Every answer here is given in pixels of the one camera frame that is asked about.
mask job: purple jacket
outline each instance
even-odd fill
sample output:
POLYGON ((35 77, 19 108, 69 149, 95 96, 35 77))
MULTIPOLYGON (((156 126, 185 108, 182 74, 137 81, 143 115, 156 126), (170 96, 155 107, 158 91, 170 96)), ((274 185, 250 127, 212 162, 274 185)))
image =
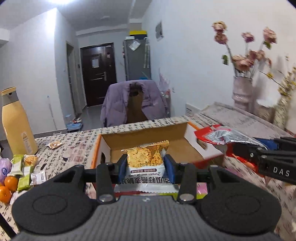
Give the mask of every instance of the purple jacket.
POLYGON ((166 100, 153 80, 130 80, 109 86, 101 111, 105 127, 125 124, 130 84, 142 87, 142 111, 148 120, 166 118, 166 100))

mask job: pink vase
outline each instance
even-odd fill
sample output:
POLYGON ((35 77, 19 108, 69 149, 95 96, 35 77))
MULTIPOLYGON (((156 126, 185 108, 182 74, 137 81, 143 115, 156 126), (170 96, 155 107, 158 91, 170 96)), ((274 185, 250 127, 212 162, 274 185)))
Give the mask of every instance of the pink vase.
POLYGON ((249 111, 249 105, 252 102, 252 93, 252 79, 234 76, 232 99, 234 100, 235 107, 249 111))

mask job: black circular cover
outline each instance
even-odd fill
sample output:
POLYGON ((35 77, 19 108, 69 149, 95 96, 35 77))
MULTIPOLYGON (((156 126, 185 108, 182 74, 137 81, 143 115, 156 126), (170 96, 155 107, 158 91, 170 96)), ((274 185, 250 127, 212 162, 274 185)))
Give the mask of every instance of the black circular cover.
POLYGON ((34 187, 12 206, 21 230, 35 234, 60 234, 83 224, 92 213, 91 200, 69 183, 34 187))
POLYGON ((229 183, 201 201, 203 218, 222 232, 255 235, 273 231, 280 216, 278 200, 249 184, 229 183))

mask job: yellow thermos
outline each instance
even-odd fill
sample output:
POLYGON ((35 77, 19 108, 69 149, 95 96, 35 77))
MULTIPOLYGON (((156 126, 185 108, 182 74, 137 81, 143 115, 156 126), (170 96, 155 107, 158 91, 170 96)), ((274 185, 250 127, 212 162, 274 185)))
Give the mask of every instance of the yellow thermos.
POLYGON ((11 151, 16 154, 33 155, 38 151, 37 143, 30 128, 27 114, 20 103, 16 88, 1 92, 2 124, 11 151))

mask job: refrigerator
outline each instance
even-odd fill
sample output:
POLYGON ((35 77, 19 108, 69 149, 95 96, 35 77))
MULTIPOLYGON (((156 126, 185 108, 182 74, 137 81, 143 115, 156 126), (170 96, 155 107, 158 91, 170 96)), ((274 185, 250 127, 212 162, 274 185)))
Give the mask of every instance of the refrigerator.
POLYGON ((134 42, 124 40, 124 59, 126 69, 126 80, 151 79, 150 47, 146 45, 146 40, 136 40, 140 43, 136 50, 129 46, 134 42))

